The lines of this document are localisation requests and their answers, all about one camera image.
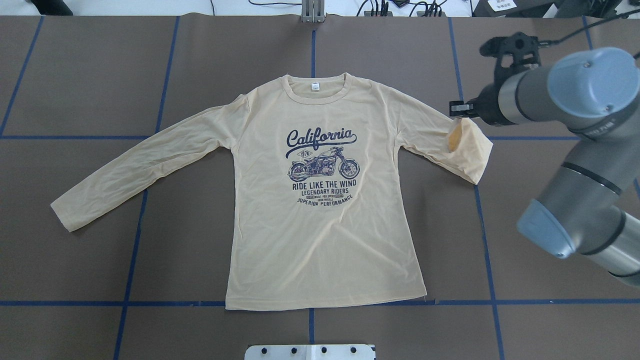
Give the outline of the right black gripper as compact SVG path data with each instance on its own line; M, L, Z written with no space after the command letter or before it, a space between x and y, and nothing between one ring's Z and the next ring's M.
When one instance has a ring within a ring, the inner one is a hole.
M469 102L450 101L450 117L480 117L490 126L527 122L528 119L518 109L515 94L525 73L541 65L539 48L538 37L523 32L485 41L478 52L483 57L495 59L493 82Z

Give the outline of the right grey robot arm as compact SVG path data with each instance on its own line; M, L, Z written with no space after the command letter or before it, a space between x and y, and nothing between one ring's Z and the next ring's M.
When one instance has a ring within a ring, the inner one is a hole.
M518 231L558 259L579 254L633 287L640 282L640 222L616 203L639 175L639 68L629 52L601 47L542 66L540 41L516 32L479 48L496 60L494 80L451 116L490 126L557 121L579 141L541 194L519 217Z

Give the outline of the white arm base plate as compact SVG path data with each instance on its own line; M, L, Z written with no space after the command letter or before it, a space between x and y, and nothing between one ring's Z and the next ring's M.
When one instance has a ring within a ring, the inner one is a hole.
M252 345L245 360L376 360L370 344L282 344Z

